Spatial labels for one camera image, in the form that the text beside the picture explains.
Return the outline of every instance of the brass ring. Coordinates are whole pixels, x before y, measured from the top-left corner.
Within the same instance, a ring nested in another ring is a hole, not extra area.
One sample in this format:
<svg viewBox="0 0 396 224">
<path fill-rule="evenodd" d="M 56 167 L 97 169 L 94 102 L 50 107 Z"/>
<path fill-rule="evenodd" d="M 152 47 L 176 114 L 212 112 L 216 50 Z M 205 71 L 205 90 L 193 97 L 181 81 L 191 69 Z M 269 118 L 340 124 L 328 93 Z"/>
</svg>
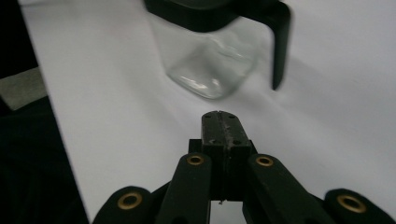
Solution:
<svg viewBox="0 0 396 224">
<path fill-rule="evenodd" d="M 135 201 L 132 203 L 125 202 L 125 199 L 127 199 L 129 197 L 134 197 Z M 129 210 L 129 209 L 136 208 L 139 204 L 142 203 L 142 201 L 143 201 L 143 198 L 140 193 L 130 192 L 130 193 L 126 193 L 126 194 L 122 195 L 122 197 L 119 198 L 118 206 L 120 209 Z"/>
<path fill-rule="evenodd" d="M 190 156 L 187 158 L 187 162 L 191 165 L 201 165 L 204 163 L 204 158 L 202 156 Z"/>
<path fill-rule="evenodd" d="M 256 162 L 261 166 L 272 166 L 274 161 L 266 156 L 260 156 L 256 159 Z"/>
<path fill-rule="evenodd" d="M 339 202 L 343 207 L 345 207 L 347 210 L 351 212 L 364 213 L 365 211 L 367 211 L 367 207 L 366 205 L 364 205 L 364 203 L 362 203 L 357 198 L 352 197 L 350 195 L 346 195 L 346 194 L 339 195 L 337 197 L 337 202 Z"/>
</svg>

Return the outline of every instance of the black fabric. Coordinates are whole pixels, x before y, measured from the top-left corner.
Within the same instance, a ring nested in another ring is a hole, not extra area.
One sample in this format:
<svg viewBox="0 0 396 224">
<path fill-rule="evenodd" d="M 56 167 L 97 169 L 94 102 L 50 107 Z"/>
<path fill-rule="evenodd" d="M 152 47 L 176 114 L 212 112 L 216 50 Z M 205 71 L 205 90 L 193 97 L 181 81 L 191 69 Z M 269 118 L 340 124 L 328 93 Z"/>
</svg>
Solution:
<svg viewBox="0 0 396 224">
<path fill-rule="evenodd" d="M 0 118 L 1 223 L 88 223 L 49 99 Z"/>
<path fill-rule="evenodd" d="M 9 109 L 8 105 L 3 101 L 0 96 L 0 117 L 3 117 L 9 113 L 11 113 L 11 109 Z"/>
<path fill-rule="evenodd" d="M 37 61 L 17 0 L 0 1 L 0 78 L 37 67 Z"/>
</svg>

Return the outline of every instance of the glass pitcher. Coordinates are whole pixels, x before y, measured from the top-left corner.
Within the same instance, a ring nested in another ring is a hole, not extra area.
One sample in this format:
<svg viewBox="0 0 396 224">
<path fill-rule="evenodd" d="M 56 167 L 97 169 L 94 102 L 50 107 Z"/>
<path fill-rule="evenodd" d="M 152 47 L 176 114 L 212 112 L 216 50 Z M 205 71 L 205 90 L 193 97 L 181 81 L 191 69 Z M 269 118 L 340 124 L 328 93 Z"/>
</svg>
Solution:
<svg viewBox="0 0 396 224">
<path fill-rule="evenodd" d="M 260 40 L 252 29 L 274 32 L 273 84 L 283 77 L 290 28 L 289 8 L 276 0 L 145 0 L 163 67 L 170 78 L 205 98 L 235 90 L 254 68 Z"/>
</svg>

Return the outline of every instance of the clear glass jar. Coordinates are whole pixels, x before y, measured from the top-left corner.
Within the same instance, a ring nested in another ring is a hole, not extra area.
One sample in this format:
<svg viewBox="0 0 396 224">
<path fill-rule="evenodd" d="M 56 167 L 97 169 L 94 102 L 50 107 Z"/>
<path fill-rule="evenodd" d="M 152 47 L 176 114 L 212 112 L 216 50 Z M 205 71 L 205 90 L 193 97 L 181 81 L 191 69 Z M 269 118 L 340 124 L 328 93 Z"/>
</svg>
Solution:
<svg viewBox="0 0 396 224">
<path fill-rule="evenodd" d="M 257 62 L 260 23 L 241 17 L 218 31 L 195 33 L 153 14 L 149 18 L 166 75 L 205 98 L 234 91 Z"/>
</svg>

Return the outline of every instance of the black lid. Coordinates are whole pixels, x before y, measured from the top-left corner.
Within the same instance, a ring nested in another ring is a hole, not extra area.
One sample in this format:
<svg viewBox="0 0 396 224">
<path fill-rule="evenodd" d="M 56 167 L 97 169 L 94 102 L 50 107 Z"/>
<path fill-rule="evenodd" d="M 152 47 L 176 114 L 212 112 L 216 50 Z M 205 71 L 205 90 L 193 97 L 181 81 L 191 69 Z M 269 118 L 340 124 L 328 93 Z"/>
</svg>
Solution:
<svg viewBox="0 0 396 224">
<path fill-rule="evenodd" d="M 194 32 L 216 31 L 238 17 L 234 0 L 145 0 L 146 8 L 167 21 Z"/>
</svg>

